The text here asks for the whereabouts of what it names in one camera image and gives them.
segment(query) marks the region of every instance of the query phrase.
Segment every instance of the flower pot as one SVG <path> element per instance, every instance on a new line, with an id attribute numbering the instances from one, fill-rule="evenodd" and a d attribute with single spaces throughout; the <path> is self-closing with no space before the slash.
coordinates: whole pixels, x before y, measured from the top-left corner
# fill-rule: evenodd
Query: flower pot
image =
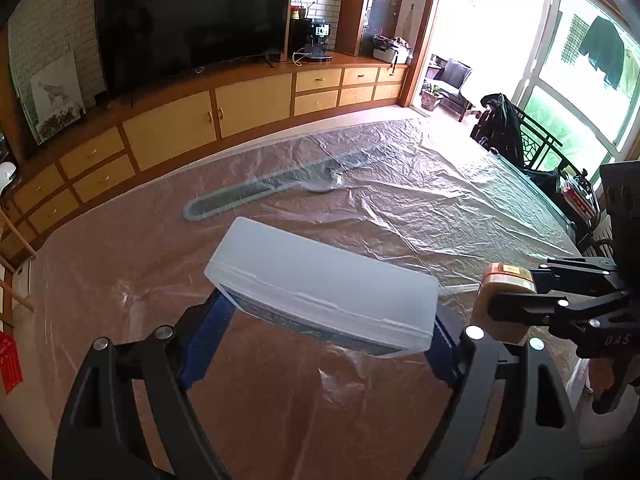
<path id="1" fill-rule="evenodd" d="M 425 110 L 433 112 L 440 101 L 442 101 L 440 96 L 422 92 L 422 108 Z"/>

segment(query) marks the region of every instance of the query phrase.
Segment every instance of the espresso machine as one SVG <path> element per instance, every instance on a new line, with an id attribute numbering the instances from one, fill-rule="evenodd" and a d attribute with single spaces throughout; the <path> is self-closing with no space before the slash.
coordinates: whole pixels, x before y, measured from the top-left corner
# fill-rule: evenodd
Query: espresso machine
<path id="1" fill-rule="evenodd" d="M 326 53 L 331 26 L 323 20 L 299 18 L 289 24 L 289 52 L 296 60 L 330 61 Z"/>

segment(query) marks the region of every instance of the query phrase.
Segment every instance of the television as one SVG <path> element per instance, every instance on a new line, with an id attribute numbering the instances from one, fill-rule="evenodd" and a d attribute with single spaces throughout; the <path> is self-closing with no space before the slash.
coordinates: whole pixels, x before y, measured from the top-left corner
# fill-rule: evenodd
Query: television
<path id="1" fill-rule="evenodd" d="M 289 0 L 95 0 L 111 97 L 221 61 L 284 52 Z"/>

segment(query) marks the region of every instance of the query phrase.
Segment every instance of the table covered with plastic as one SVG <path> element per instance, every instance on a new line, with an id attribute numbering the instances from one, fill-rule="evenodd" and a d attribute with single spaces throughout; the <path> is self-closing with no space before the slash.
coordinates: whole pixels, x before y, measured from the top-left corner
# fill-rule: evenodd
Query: table covered with plastic
<path id="1" fill-rule="evenodd" d="M 366 160 L 345 168 L 327 192 L 289 186 L 200 221 L 183 216 L 198 196 L 345 153 Z M 31 294 L 54 424 L 94 339 L 141 340 L 207 298 L 213 286 L 204 268 L 237 216 L 432 274 L 443 287 L 440 301 L 463 320 L 487 262 L 537 267 L 549 256 L 577 255 L 512 170 L 427 119 L 221 153 L 85 213 L 38 252 Z M 574 346 L 532 330 L 548 342 L 566 380 Z M 135 390 L 152 457 L 170 469 L 143 384 Z M 189 392 L 216 453 L 244 480 L 404 479 L 450 394 L 422 354 L 367 356 L 240 311 Z"/>

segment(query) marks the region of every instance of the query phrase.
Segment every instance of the metal bolt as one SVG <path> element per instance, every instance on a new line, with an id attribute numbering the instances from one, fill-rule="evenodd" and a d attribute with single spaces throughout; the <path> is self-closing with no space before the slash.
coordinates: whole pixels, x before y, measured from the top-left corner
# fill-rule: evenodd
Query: metal bolt
<path id="1" fill-rule="evenodd" d="M 109 340 L 105 337 L 99 337 L 94 341 L 95 350 L 104 350 L 109 345 Z"/>
<path id="2" fill-rule="evenodd" d="M 174 334 L 174 328 L 169 325 L 162 325 L 156 328 L 156 337 L 160 340 L 169 339 Z"/>
<path id="3" fill-rule="evenodd" d="M 542 342 L 542 339 L 538 339 L 537 337 L 532 337 L 529 339 L 529 346 L 534 350 L 542 350 L 545 347 L 545 344 Z"/>
<path id="4" fill-rule="evenodd" d="M 484 330 L 479 326 L 469 325 L 465 328 L 465 334 L 471 339 L 482 339 L 484 337 Z"/>

